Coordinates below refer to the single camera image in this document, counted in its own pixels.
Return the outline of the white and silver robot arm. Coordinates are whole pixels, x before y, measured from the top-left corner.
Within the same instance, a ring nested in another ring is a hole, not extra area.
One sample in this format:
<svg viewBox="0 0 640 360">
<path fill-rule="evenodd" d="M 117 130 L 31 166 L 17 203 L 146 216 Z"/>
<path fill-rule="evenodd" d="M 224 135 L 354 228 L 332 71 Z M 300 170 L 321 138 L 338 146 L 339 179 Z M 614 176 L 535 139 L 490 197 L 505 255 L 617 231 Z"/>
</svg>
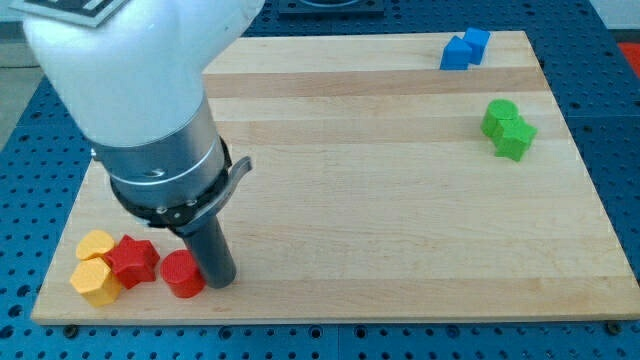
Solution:
<svg viewBox="0 0 640 360">
<path fill-rule="evenodd" d="M 204 68 L 263 0 L 18 1 L 34 55 L 90 141 L 114 192 L 154 227 L 225 201 L 230 161 Z"/>
</svg>

